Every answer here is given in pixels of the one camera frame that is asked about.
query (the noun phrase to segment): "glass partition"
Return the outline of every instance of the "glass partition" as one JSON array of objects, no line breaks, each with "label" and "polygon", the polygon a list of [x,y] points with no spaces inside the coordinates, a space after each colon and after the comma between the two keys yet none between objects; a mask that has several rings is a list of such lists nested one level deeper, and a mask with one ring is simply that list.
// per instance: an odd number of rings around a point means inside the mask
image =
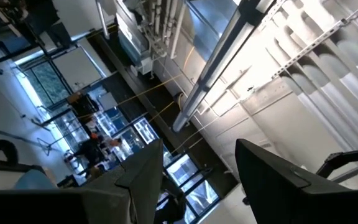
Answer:
[{"label": "glass partition", "polygon": [[113,147],[112,151],[121,161],[126,160],[130,155],[141,150],[145,146],[133,128],[125,129],[122,133],[118,134],[116,138],[121,138],[122,144]]},{"label": "glass partition", "polygon": [[218,195],[210,186],[208,181],[204,181],[186,196],[187,201],[200,214],[218,199]]},{"label": "glass partition", "polygon": [[167,168],[171,178],[177,185],[181,185],[197,172],[197,167],[188,155],[184,155],[174,164]]},{"label": "glass partition", "polygon": [[[99,108],[103,110],[99,98],[105,94],[108,94],[107,90],[103,86],[99,86],[94,90],[88,92],[89,96],[97,102]],[[96,125],[100,130],[103,130],[106,135],[112,136],[128,125],[127,119],[117,108],[111,108],[106,111],[99,111],[94,114],[96,117]]]},{"label": "glass partition", "polygon": [[[140,119],[138,122],[134,124],[136,130],[139,132],[140,136],[142,136],[143,140],[146,142],[146,144],[149,144],[150,142],[154,141],[155,139],[159,139],[160,137],[157,135],[157,133],[154,131],[153,127],[149,124],[149,122],[146,120],[146,118]],[[172,161],[172,155],[165,147],[163,146],[163,164],[164,166],[168,165]]]}]

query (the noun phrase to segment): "wire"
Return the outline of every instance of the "wire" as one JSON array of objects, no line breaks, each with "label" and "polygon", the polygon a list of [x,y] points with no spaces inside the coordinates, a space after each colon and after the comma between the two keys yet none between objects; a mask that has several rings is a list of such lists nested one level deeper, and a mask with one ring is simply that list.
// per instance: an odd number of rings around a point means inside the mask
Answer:
[{"label": "wire", "polygon": [[208,127],[209,125],[213,124],[215,121],[217,121],[220,117],[216,117],[215,119],[213,119],[211,122],[209,122],[208,124],[206,124],[205,126],[203,126],[202,128],[200,128],[199,130],[197,130],[196,132],[194,132],[191,136],[189,136],[188,138],[186,138],[186,140],[184,140],[174,151],[172,151],[171,153],[176,152],[177,150],[179,150],[187,141],[189,141],[194,135],[196,135],[197,133],[199,133],[200,131],[204,130],[206,127]]},{"label": "wire", "polygon": [[149,123],[151,123],[156,117],[158,117],[162,112],[164,112],[166,109],[168,109],[172,104],[174,104],[174,101],[172,101],[168,106],[164,107],[160,112],[158,112],[152,119],[149,120]]},{"label": "wire", "polygon": [[[124,100],[124,101],[118,103],[116,106],[119,106],[119,105],[122,105],[122,104],[124,104],[124,103],[127,103],[128,101],[131,101],[131,100],[133,100],[133,99],[135,99],[135,98],[137,98],[137,97],[139,97],[139,96],[141,96],[141,95],[143,95],[143,94],[146,94],[146,93],[148,93],[148,92],[150,92],[150,91],[152,91],[152,90],[154,90],[154,89],[156,89],[156,88],[158,88],[158,87],[160,87],[160,86],[164,86],[164,85],[167,84],[168,82],[170,82],[170,81],[172,81],[172,80],[174,80],[174,79],[176,79],[176,78],[178,78],[178,77],[180,77],[180,76],[182,76],[182,75],[183,75],[183,74],[179,74],[179,75],[177,75],[177,76],[175,76],[175,77],[172,77],[172,78],[168,79],[167,81],[165,81],[165,82],[163,82],[163,83],[161,83],[161,84],[156,85],[155,87],[149,88],[148,90],[145,90],[145,91],[143,91],[142,93],[139,93],[139,94],[137,94],[137,95],[135,95],[135,96],[132,96],[132,97],[130,97],[130,98],[128,98],[128,99],[126,99],[126,100]],[[79,116],[78,119],[87,118],[87,117],[92,116],[92,115],[93,115],[93,113],[86,114],[86,115],[83,115],[83,116]]]},{"label": "wire", "polygon": [[189,54],[186,57],[185,64],[183,65],[183,71],[185,71],[185,69],[186,69],[187,61],[189,61],[190,55],[191,55],[191,53],[193,53],[194,48],[195,48],[194,46],[191,48]]}]

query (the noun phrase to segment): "floor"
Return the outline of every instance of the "floor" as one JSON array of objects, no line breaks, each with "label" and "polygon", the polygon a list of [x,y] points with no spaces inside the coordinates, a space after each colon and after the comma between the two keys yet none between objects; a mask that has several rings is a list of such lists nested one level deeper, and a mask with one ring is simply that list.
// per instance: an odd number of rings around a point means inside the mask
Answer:
[{"label": "floor", "polygon": [[6,62],[0,67],[4,69],[4,75],[0,76],[0,139],[9,140],[16,145],[20,163],[44,166],[52,172],[57,182],[63,180],[72,173],[63,162],[63,153],[68,149],[67,143],[59,141],[47,155],[42,147],[45,143],[39,139],[54,142],[61,136],[60,132],[53,125],[47,131],[31,122],[31,118],[46,119],[34,106],[37,96],[29,96],[28,88],[25,91],[26,82],[21,80],[20,75],[19,78],[16,77],[17,70],[11,68],[11,63]]}]

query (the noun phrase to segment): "white wall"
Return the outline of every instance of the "white wall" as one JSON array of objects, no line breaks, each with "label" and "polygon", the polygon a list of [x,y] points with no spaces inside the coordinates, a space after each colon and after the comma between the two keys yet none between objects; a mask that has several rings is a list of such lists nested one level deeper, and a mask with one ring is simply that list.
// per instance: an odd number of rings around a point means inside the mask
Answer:
[{"label": "white wall", "polygon": [[54,59],[53,62],[73,91],[102,78],[81,47]]}]

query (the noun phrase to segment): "desk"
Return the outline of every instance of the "desk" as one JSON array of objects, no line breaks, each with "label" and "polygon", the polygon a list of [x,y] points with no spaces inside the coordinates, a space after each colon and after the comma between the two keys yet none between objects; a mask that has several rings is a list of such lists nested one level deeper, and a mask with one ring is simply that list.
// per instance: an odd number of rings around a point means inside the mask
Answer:
[{"label": "desk", "polygon": [[[9,19],[5,16],[5,14],[1,10],[0,10],[0,18],[5,23],[10,23]],[[9,24],[8,27],[16,36],[18,36],[18,37],[22,36],[22,34],[12,24]]]}]

